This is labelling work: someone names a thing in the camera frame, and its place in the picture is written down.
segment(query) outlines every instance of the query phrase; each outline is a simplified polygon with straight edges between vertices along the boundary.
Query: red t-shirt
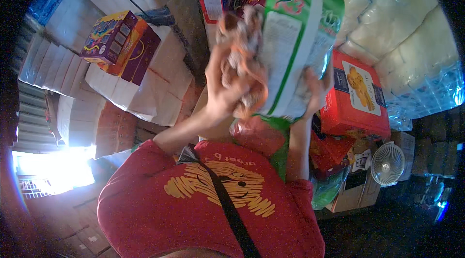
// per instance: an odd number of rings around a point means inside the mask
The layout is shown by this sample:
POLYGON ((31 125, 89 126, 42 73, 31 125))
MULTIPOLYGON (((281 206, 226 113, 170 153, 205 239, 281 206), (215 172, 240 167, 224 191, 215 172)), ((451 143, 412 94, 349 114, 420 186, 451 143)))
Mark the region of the red t-shirt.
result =
MULTIPOLYGON (((311 182, 285 184, 266 158, 234 144, 202 141, 195 150, 222 180, 262 257, 324 256, 311 182)), ((108 181, 98 218, 122 257, 148 258, 186 248, 244 257, 210 175, 197 163, 175 165, 152 140, 108 181)))

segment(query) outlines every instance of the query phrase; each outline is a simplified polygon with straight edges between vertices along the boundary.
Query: small fan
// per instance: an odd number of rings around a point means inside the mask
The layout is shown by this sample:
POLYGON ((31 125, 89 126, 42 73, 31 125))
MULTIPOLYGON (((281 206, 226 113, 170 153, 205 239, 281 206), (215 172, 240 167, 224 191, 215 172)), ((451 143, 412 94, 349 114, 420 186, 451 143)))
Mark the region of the small fan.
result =
POLYGON ((372 158, 372 176, 380 185, 396 182, 404 171, 405 156, 394 141, 382 145, 372 158))

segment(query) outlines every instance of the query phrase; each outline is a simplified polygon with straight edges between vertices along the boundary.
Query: yellow drawing on shirt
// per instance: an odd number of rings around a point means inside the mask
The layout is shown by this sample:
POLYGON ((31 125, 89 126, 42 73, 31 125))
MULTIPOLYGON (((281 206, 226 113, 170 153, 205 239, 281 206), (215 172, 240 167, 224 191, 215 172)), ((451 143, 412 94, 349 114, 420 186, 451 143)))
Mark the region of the yellow drawing on shirt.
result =
MULTIPOLYGON (((205 165, 218 175, 236 208, 247 206, 256 216, 264 218, 274 213, 275 204, 260 197, 263 176, 229 162, 206 161, 205 165)), ((221 206, 210 174, 198 163, 187 163, 184 175, 172 177, 164 189, 176 198, 192 197, 195 192, 201 192, 209 201, 221 206)))

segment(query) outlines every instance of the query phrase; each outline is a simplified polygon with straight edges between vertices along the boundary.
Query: black strap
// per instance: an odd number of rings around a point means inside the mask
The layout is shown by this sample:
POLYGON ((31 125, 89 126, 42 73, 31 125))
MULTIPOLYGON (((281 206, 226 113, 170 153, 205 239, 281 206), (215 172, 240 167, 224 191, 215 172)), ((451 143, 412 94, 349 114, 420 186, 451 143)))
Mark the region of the black strap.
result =
POLYGON ((189 146, 184 147, 181 156, 179 157, 179 162, 198 162, 203 168, 207 170, 208 174, 210 174, 210 178, 212 179, 213 186, 215 187, 216 194, 219 198, 219 202, 223 207, 226 219, 228 220, 229 226, 234 233, 236 240, 239 242, 242 252, 244 253, 244 257, 260 258, 260 253, 257 247, 255 247, 252 238, 250 238, 249 232, 247 232, 247 228, 242 222, 239 212, 229 197, 226 188, 216 173, 214 173, 213 170, 203 164, 201 159, 197 156, 197 153, 194 150, 194 145, 189 144, 189 146))

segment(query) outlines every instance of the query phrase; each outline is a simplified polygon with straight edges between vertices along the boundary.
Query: person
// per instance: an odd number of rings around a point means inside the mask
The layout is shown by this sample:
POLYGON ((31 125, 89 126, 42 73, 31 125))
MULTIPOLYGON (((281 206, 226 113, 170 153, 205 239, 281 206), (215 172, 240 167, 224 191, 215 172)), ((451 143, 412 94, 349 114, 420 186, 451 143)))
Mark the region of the person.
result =
POLYGON ((312 96, 290 127, 285 183, 265 157, 232 143, 204 140, 187 158, 191 162, 177 165, 172 157, 230 116, 249 91, 247 79, 230 89, 221 85, 220 63, 229 51, 228 45, 212 51, 206 106, 140 145, 102 190, 99 224, 122 257, 324 256, 311 207, 308 150, 312 116, 334 84, 332 63, 322 79, 305 72, 312 96))

